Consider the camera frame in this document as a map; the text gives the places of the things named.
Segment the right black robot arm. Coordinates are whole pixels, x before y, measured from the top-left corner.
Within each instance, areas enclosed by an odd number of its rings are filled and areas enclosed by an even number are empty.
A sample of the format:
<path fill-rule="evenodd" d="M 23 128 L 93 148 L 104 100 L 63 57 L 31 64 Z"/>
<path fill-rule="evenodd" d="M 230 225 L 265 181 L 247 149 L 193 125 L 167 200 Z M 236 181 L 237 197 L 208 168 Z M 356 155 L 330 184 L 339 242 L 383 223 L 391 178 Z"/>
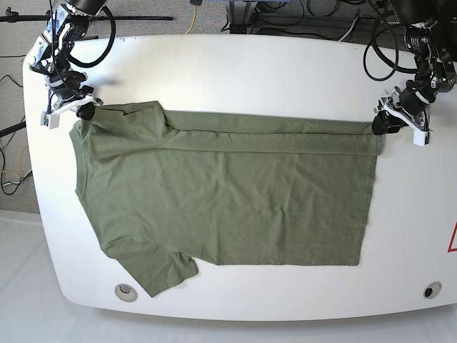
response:
<path fill-rule="evenodd" d="M 82 62 L 72 56 L 71 51 L 76 41 L 86 37 L 92 20 L 101 12 L 111 27 L 108 44 L 100 57 Z M 85 85 L 87 75 L 72 66 L 90 69 L 100 64 L 111 51 L 115 36 L 115 18 L 105 1 L 65 1 L 56 9 L 50 9 L 46 28 L 36 40 L 29 62 L 31 71 L 44 76 L 48 91 L 47 108 L 41 115 L 42 126 L 58 127 L 60 115 L 66 111 L 73 111 L 86 121 L 93 118 L 96 107 L 102 106 L 103 101 L 94 96 L 93 87 Z"/>

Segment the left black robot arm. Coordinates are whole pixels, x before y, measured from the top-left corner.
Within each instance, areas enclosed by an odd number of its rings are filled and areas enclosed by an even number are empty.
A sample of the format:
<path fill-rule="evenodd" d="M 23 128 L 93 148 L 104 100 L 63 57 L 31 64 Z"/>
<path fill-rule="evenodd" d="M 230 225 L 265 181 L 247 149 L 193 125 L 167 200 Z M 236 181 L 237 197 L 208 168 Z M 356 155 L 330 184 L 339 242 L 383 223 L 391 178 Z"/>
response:
<path fill-rule="evenodd" d="M 371 128 L 375 135 L 394 134 L 405 126 L 416 133 L 429 135 L 429 107 L 440 93 L 456 85 L 456 2 L 391 1 L 391 10 L 374 20 L 367 47 L 372 47 L 382 62 L 404 74 L 411 74 L 404 89 L 395 88 L 381 97 Z M 387 18 L 395 16 L 404 28 L 406 48 L 413 54 L 416 66 L 403 68 L 390 60 L 379 48 L 378 26 L 390 28 Z"/>

